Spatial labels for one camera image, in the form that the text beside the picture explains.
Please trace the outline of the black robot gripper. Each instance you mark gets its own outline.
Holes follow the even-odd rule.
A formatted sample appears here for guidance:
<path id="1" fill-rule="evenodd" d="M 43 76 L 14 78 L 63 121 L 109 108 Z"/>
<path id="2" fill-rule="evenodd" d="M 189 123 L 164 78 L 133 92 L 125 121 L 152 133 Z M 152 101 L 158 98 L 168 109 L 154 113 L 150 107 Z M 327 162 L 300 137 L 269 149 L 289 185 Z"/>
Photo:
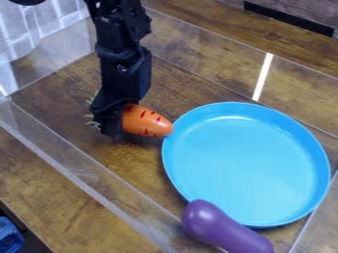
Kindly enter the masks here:
<path id="1" fill-rule="evenodd" d="M 152 32 L 150 17 L 140 0 L 82 0 L 96 32 L 101 91 L 140 101 L 150 87 L 152 54 L 140 40 Z M 112 139 L 122 137 L 124 108 L 89 108 L 92 126 Z"/>

